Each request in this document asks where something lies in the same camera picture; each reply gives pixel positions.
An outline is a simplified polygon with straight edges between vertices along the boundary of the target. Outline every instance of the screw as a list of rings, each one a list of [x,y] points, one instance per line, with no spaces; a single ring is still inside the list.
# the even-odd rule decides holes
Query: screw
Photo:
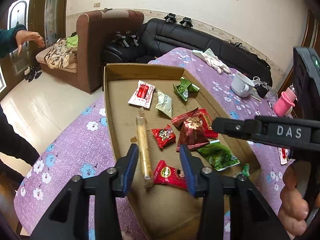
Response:
[[[241,181],[246,181],[248,177],[245,176],[245,175],[243,175],[243,174],[239,174],[239,175],[237,176],[237,178],[238,178],[239,180],[241,180]]]
[[[204,167],[204,168],[202,168],[202,172],[203,172],[204,174],[209,174],[209,173],[212,172],[212,169],[209,168],[209,167]]]
[[[117,171],[117,169],[115,167],[111,167],[111,168],[107,169],[107,173],[109,173],[109,174],[114,174],[114,173],[116,173],[116,171]]]
[[[74,181],[74,182],[79,181],[79,180],[81,180],[81,176],[80,175],[74,175],[72,177],[72,181]]]

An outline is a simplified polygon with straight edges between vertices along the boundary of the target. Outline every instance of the person's leg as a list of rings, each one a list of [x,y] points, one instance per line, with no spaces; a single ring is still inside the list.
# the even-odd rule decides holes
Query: person's leg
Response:
[[[0,152],[20,158],[33,166],[39,158],[39,153],[25,138],[16,134],[12,125],[8,123],[0,105]]]
[[[1,172],[4,172],[5,175],[12,180],[12,185],[15,190],[18,190],[21,182],[23,181],[24,177],[17,171],[11,169],[9,166],[5,165],[0,160],[0,174]]]

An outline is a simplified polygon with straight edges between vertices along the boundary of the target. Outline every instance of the black leather sofa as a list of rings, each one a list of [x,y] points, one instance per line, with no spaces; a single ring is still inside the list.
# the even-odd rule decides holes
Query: black leather sofa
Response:
[[[251,79],[258,76],[272,86],[270,67],[262,64],[255,54],[247,53],[207,33],[154,18],[142,25],[138,35],[139,46],[125,48],[119,43],[106,44],[101,52],[101,61],[148,63],[177,47],[201,51],[211,48],[228,67],[246,73]]]

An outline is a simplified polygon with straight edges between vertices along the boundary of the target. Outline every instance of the table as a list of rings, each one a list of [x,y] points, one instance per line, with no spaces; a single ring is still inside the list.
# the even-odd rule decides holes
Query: table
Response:
[[[261,103],[251,97],[239,98],[230,89],[236,73],[219,75],[203,60],[192,55],[191,50],[176,48],[150,64],[173,65],[186,68],[223,106],[234,119],[250,119],[257,114],[275,115],[267,99]],[[18,218],[31,234],[36,224],[52,203],[54,198],[75,174],[84,178],[100,174],[114,166],[112,147],[108,134],[108,124],[104,109],[104,98],[85,109],[58,137],[48,146],[31,171],[20,185],[14,200]],[[257,187],[277,213],[281,200],[280,191],[284,184],[282,174],[286,166],[281,166],[276,147],[249,142],[262,168]],[[135,219],[126,198],[117,199],[121,232],[125,240],[146,239]],[[230,214],[225,215],[224,239],[230,237]],[[89,240],[94,240],[94,197],[89,206]]]

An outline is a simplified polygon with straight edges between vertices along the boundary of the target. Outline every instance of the cardboard box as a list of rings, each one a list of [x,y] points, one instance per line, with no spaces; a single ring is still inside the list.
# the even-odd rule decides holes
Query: cardboard box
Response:
[[[182,76],[200,88],[199,92],[189,96],[187,102],[180,100],[172,86],[180,84]],[[104,69],[104,94],[109,133],[116,160],[127,154],[132,143],[131,139],[136,136],[135,119],[140,107],[129,105],[127,102],[137,89],[139,80],[156,86],[156,89],[172,98],[173,117],[199,107],[206,108],[212,119],[229,118],[214,97],[183,68],[132,63],[107,64]],[[145,110],[152,169],[156,168],[160,160],[165,160],[167,165],[182,170],[179,153],[175,150],[180,132],[171,124],[169,117],[155,109],[157,102],[157,94],[154,93],[150,109]],[[172,126],[177,141],[160,150],[151,129],[164,128],[167,124]],[[257,177],[260,164],[246,141],[225,135],[219,135],[218,139],[231,149],[242,165],[250,164],[251,180]],[[205,166],[210,166],[198,152],[193,151],[192,154],[201,158]],[[237,165],[221,174],[231,176],[239,171],[241,166]],[[166,185],[154,185],[152,189],[146,190],[140,161],[137,164],[128,199],[148,239],[189,239],[196,235],[202,199],[193,199],[188,192]],[[225,210],[228,210],[227,198]]]

